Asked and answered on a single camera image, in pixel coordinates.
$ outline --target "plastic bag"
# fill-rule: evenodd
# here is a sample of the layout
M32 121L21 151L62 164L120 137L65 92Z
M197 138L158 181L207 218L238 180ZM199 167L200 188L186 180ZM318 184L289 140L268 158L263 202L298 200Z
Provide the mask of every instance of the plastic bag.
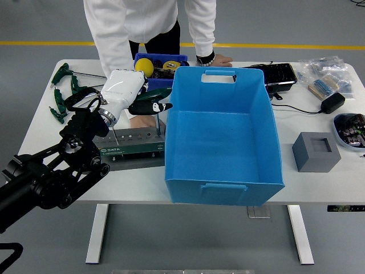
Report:
M335 86L329 87L332 93L340 92L346 99L354 98L348 67L338 56L301 60L299 61L297 74L298 83L306 86L313 86L320 81L331 79L336 82Z

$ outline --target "person's hand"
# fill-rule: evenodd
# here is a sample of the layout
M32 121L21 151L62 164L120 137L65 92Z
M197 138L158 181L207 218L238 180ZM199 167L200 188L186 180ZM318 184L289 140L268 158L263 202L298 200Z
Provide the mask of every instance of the person's hand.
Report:
M138 115L129 120L131 122L131 128L138 127L156 127L155 117L149 115ZM160 120L160 127L162 131L165 131L166 125Z
M223 56L222 54L216 54L216 58L209 67L232 67L233 59L231 57Z

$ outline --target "white shirt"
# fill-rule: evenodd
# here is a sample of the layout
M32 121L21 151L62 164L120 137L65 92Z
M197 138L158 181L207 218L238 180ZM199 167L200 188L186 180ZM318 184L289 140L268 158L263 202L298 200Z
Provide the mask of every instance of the white shirt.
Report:
M133 70L129 41L147 43L172 29L177 19L176 0L84 0L86 19L104 73ZM213 51L216 0L185 0L189 32L198 56Z

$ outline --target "gray foam block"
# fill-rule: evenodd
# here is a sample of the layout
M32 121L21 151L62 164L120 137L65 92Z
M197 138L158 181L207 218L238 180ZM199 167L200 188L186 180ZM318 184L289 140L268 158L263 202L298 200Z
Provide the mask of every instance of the gray foam block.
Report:
M299 172L330 172L341 160L330 132L301 132L293 144Z

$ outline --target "blue tray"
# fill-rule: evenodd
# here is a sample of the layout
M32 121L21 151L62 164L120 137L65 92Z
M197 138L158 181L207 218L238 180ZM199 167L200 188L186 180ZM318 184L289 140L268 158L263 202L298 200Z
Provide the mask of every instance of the blue tray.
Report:
M170 55L170 54L149 54L149 53L137 53L135 57L135 64L141 58L151 59L152 62L160 60L162 64L167 61L182 62L187 61L186 55ZM173 79L155 79L148 78L148 90L155 90L157 88L172 87Z

